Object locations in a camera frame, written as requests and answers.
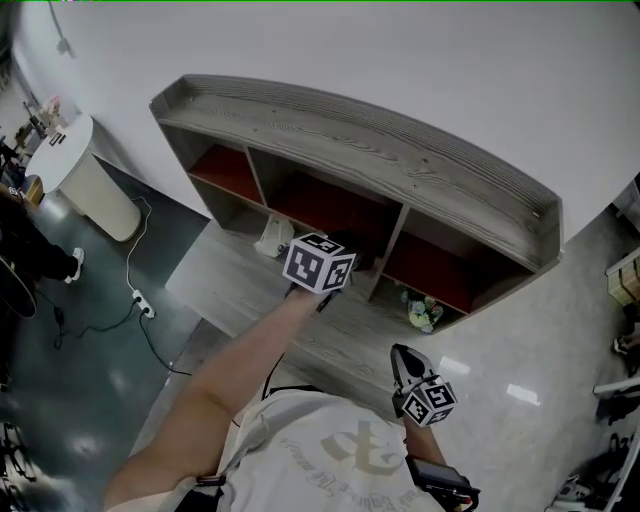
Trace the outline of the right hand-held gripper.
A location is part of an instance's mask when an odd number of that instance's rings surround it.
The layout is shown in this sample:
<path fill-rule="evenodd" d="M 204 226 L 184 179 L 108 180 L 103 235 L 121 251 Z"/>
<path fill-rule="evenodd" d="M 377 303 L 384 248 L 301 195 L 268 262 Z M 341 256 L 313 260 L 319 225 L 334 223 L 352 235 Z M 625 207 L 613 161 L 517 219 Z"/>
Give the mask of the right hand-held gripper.
<path fill-rule="evenodd" d="M 396 392 L 393 407 L 397 417 L 407 417 L 418 427 L 430 427 L 445 420 L 457 405 L 449 382 L 434 376 L 431 361 L 417 350 L 394 344 L 390 351 Z M 411 380 L 423 380 L 412 388 Z"/>

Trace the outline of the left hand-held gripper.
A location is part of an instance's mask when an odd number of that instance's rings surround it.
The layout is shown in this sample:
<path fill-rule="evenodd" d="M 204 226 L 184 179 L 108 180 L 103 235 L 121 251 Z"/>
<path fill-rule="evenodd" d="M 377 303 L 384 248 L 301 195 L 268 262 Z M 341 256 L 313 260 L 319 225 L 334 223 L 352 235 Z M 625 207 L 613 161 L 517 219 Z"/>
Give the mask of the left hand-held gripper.
<path fill-rule="evenodd" d="M 294 238 L 284 263 L 282 275 L 289 281 L 288 296 L 304 289 L 320 296 L 316 311 L 322 312 L 329 302 L 351 283 L 356 252 L 319 233 Z"/>

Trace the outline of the grey wooden shelf unit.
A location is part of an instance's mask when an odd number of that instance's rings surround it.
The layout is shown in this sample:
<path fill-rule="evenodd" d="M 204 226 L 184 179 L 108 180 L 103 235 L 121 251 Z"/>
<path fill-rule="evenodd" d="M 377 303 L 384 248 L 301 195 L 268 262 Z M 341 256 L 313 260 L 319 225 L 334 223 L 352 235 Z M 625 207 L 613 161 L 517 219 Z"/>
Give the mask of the grey wooden shelf unit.
<path fill-rule="evenodd" d="M 340 307 L 405 319 L 406 289 L 445 329 L 531 283 L 563 254 L 562 205 L 503 160 L 404 115 L 283 83 L 186 75 L 150 111 L 213 219 L 228 304 L 283 285 L 258 253 L 271 214 L 358 254 Z"/>

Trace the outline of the person's left forearm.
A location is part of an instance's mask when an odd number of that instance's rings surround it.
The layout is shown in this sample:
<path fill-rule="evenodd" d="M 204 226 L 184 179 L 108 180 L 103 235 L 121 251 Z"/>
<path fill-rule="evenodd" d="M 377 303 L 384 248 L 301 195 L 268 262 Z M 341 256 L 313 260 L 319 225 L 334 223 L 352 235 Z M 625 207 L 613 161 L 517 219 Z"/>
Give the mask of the person's left forearm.
<path fill-rule="evenodd" d="M 232 421 L 326 297 L 302 288 L 292 290 L 275 309 L 201 365 L 150 444 L 112 477 L 104 508 L 170 491 L 186 478 L 214 474 Z"/>

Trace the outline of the person's right forearm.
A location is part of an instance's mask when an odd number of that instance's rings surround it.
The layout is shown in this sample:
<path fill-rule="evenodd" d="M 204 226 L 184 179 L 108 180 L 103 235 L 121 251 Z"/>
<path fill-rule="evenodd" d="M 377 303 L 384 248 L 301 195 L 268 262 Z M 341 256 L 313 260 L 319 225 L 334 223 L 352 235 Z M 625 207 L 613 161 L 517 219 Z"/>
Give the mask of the person's right forearm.
<path fill-rule="evenodd" d="M 427 463 L 446 466 L 446 460 L 430 427 L 419 427 L 409 417 L 403 418 L 408 454 Z"/>

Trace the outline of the white plastic bag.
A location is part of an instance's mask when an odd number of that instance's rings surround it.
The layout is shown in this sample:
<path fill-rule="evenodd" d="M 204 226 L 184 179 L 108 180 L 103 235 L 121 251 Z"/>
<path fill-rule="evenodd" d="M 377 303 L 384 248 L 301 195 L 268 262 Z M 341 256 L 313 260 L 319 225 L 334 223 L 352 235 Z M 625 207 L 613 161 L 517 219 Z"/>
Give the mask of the white plastic bag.
<path fill-rule="evenodd" d="M 295 229 L 288 219 L 271 214 L 262 235 L 254 243 L 254 248 L 262 255 L 278 258 L 289 246 L 294 235 Z"/>

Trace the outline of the person's white printed shirt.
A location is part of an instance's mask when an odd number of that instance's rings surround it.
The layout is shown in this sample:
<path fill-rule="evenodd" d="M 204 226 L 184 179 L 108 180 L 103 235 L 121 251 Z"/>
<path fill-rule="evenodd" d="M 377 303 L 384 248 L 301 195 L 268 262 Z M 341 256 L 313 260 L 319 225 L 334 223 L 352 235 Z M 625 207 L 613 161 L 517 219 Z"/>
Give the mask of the person's white printed shirt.
<path fill-rule="evenodd" d="M 189 512 L 441 512 L 413 483 L 398 427 L 349 400 L 288 391 L 246 414 Z"/>

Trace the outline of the white power strip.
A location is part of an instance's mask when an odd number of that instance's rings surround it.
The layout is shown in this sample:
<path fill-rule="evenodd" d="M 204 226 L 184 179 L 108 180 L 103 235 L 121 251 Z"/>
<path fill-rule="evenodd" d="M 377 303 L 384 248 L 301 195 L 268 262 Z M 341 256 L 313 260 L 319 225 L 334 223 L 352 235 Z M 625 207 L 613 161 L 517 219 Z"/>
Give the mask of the white power strip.
<path fill-rule="evenodd" d="M 156 316 L 155 309 L 150 305 L 150 303 L 146 300 L 146 298 L 139 290 L 134 290 L 132 292 L 132 298 L 134 303 L 139 307 L 145 317 L 153 319 Z"/>

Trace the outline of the round white table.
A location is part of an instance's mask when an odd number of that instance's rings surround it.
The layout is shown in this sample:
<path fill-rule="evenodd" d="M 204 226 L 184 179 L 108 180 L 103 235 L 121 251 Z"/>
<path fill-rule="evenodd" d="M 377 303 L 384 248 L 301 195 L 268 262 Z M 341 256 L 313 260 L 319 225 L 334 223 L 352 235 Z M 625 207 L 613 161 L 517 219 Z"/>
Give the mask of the round white table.
<path fill-rule="evenodd" d="M 26 174 L 39 176 L 46 194 L 61 193 L 78 213 L 114 240 L 131 239 L 141 212 L 93 155 L 93 118 L 81 114 L 56 132 L 65 133 L 66 139 L 51 147 L 53 135 L 47 137 L 30 158 Z"/>

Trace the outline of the black round seat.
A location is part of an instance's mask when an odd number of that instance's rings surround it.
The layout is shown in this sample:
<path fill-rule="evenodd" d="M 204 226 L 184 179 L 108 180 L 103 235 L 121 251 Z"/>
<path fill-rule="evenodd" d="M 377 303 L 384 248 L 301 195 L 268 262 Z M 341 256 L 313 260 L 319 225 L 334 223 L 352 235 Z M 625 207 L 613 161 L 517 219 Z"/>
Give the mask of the black round seat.
<path fill-rule="evenodd" d="M 0 257 L 0 298 L 22 318 L 32 318 L 37 312 L 33 291 L 2 257 Z"/>

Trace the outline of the black wrist-strapped device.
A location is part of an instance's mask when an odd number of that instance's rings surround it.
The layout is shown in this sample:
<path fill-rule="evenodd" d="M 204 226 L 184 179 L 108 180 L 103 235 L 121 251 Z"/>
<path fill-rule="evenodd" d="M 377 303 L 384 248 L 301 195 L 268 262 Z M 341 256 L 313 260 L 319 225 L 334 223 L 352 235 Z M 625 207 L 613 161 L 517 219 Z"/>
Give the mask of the black wrist-strapped device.
<path fill-rule="evenodd" d="M 430 494 L 445 512 L 474 512 L 479 505 L 480 490 L 456 469 L 406 457 L 414 484 Z"/>

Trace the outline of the grey wall conduit box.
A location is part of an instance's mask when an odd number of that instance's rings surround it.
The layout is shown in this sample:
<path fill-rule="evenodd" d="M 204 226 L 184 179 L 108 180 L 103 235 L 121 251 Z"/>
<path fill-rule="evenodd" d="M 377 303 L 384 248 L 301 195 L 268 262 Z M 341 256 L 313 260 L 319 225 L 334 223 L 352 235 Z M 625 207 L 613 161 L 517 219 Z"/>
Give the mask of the grey wall conduit box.
<path fill-rule="evenodd" d="M 70 59 L 74 60 L 76 58 L 75 52 L 69 40 L 64 35 L 64 32 L 62 30 L 62 27 L 60 25 L 60 22 L 55 12 L 54 2 L 52 0 L 48 0 L 47 5 L 49 7 L 50 16 L 58 36 L 56 49 L 60 55 L 67 55 Z"/>

